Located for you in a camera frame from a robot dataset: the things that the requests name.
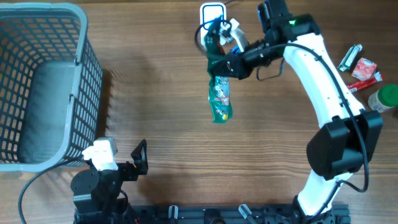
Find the green 3M gloves packet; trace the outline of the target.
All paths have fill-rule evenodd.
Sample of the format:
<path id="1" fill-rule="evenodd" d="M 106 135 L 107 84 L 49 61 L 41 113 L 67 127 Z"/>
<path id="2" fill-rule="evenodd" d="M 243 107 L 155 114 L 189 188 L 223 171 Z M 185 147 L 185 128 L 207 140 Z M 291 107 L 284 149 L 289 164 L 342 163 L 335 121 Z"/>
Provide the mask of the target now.
<path id="1" fill-rule="evenodd" d="M 210 76 L 208 101 L 213 115 L 213 122 L 218 124 L 226 123 L 233 117 L 233 109 L 229 100 L 229 80 L 227 77 L 216 76 L 214 72 L 217 59 L 211 55 L 225 56 L 220 44 L 221 19 L 217 18 L 209 26 L 204 37 L 206 57 L 208 59 L 207 72 Z"/>

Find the red stick sachet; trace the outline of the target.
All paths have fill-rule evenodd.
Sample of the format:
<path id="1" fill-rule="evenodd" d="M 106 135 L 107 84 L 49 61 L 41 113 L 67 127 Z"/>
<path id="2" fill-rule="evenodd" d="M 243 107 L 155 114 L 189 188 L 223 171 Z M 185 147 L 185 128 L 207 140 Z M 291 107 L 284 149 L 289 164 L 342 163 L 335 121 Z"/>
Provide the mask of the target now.
<path id="1" fill-rule="evenodd" d="M 370 79 L 365 81 L 357 81 L 355 83 L 347 85 L 347 88 L 351 93 L 354 93 L 359 90 L 365 89 L 371 85 L 374 85 L 378 82 L 381 82 L 383 80 L 384 80 L 383 75 L 380 72 L 376 72 Z"/>

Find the red white small box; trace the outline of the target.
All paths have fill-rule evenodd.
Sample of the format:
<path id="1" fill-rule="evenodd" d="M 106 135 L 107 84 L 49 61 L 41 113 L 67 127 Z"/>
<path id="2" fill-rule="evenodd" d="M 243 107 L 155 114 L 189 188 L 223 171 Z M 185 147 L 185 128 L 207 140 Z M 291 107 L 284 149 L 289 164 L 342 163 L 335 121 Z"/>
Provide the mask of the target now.
<path id="1" fill-rule="evenodd" d="M 377 64 L 366 59 L 360 58 L 351 74 L 352 77 L 361 81 L 369 80 L 377 69 Z"/>

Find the green lidded jar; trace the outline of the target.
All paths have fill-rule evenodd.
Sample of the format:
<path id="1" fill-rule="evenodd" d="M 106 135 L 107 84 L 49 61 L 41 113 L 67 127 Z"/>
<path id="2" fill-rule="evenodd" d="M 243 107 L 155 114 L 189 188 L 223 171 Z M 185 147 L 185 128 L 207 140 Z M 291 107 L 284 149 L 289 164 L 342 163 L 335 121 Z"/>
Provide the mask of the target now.
<path id="1" fill-rule="evenodd" d="M 374 92 L 368 98 L 368 105 L 372 110 L 380 113 L 397 106 L 397 85 L 386 85 Z"/>

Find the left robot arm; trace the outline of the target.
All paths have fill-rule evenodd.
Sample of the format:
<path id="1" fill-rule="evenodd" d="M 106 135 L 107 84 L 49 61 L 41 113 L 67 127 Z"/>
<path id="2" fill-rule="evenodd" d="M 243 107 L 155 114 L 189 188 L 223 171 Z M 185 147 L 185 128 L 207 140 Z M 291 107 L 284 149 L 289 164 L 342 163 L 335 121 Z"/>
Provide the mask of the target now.
<path id="1" fill-rule="evenodd" d="M 117 151 L 114 138 L 99 138 L 83 151 L 90 168 L 77 173 L 70 184 L 76 206 L 74 223 L 141 222 L 122 185 L 147 174 L 147 141 L 143 139 L 131 152 L 132 162 L 117 163 Z"/>

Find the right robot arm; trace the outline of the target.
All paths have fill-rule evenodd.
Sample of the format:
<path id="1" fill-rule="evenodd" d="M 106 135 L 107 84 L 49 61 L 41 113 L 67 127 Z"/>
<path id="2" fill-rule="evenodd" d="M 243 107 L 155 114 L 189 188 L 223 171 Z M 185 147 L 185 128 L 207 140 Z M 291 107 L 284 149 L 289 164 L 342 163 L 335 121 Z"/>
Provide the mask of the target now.
<path id="1" fill-rule="evenodd" d="M 307 145 L 311 167 L 303 190 L 289 205 L 289 212 L 273 212 L 276 220 L 318 223 L 339 222 L 332 201 L 342 185 L 357 171 L 364 172 L 369 187 L 369 162 L 383 121 L 376 111 L 366 111 L 348 90 L 326 51 L 320 28 L 309 14 L 292 15 L 284 1 L 265 1 L 257 13 L 264 37 L 249 43 L 235 20 L 223 14 L 203 17 L 196 40 L 205 47 L 213 78 L 239 80 L 261 66 L 283 59 L 299 77 L 317 116 L 319 130 Z"/>

